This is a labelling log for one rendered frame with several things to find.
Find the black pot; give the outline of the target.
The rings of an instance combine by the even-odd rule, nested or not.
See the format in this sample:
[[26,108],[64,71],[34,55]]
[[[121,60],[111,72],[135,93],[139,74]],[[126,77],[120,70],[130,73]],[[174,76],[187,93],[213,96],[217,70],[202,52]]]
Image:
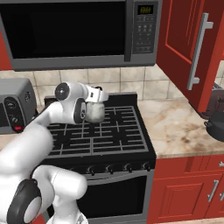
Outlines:
[[213,113],[204,124],[211,137],[224,143],[224,112]]

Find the red drawer front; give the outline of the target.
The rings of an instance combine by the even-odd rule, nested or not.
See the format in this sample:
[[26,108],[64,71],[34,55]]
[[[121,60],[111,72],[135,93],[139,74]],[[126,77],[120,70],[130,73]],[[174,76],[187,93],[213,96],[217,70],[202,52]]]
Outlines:
[[219,167],[219,162],[224,163],[224,154],[189,157],[185,167],[186,172],[224,172],[224,167]]

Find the red wall cabinet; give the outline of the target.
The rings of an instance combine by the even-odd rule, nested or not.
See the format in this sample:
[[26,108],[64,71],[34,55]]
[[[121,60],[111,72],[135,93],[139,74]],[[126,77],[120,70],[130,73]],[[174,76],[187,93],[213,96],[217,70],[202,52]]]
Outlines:
[[11,62],[4,43],[2,31],[0,30],[0,71],[11,70]]

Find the oven door with dark window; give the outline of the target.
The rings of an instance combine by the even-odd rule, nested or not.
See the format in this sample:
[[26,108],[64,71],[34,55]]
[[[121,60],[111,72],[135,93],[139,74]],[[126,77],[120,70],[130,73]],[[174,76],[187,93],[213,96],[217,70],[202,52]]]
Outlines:
[[89,224],[146,224],[153,178],[146,176],[87,185],[77,200]]

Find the black stove with grates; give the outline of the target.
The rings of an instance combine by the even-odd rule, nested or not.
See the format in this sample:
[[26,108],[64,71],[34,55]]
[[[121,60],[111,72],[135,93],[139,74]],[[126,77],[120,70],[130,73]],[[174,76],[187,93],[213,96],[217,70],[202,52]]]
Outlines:
[[108,165],[114,166],[114,173],[127,172],[126,164],[138,172],[144,170],[144,163],[154,171],[157,156],[137,106],[137,94],[111,93],[104,105],[101,123],[49,125],[54,146],[43,163],[85,177],[91,175],[88,168],[92,165],[97,168],[96,174],[109,173]]

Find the red lower cabinet door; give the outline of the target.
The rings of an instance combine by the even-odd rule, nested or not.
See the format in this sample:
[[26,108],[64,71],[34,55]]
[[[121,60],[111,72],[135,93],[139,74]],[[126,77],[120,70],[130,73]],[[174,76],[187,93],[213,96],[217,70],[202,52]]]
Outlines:
[[147,224],[204,218],[215,179],[221,174],[154,179]]
[[212,201],[208,202],[209,206],[206,211],[206,219],[224,217],[224,199],[223,201],[220,201],[219,196],[220,193],[224,192],[224,174],[221,176],[219,181],[220,182],[213,195]]

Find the grey toaster oven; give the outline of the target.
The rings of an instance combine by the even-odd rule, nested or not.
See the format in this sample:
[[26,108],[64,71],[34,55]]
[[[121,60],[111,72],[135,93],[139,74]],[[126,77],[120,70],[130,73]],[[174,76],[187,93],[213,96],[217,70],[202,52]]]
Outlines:
[[36,97],[29,79],[0,79],[0,135],[21,133],[36,112]]

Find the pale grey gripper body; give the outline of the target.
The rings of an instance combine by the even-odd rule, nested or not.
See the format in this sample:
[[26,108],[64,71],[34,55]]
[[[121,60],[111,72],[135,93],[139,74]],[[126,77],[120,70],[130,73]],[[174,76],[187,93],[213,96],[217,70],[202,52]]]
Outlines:
[[88,102],[85,120],[89,123],[101,123],[105,117],[105,108],[102,102]]

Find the red cabinet door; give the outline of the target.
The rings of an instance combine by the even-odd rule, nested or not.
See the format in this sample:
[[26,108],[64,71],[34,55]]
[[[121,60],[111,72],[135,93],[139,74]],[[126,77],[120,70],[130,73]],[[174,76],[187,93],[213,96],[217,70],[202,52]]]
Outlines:
[[220,182],[213,195],[212,201],[208,202],[209,206],[206,211],[206,219],[224,217],[224,199],[223,201],[220,201],[219,196],[220,193],[224,192],[224,174],[221,176],[219,181]]
[[147,224],[204,218],[215,179],[221,174],[154,179]]
[[[202,13],[213,28],[205,31],[195,76],[187,90]],[[199,112],[207,110],[219,64],[224,60],[224,0],[164,0],[157,65]]]

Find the black and grey microwave oven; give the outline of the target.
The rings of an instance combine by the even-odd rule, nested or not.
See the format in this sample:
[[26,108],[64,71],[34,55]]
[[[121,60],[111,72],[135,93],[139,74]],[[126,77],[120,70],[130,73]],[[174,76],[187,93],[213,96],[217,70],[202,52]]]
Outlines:
[[14,71],[156,64],[163,0],[0,0]]

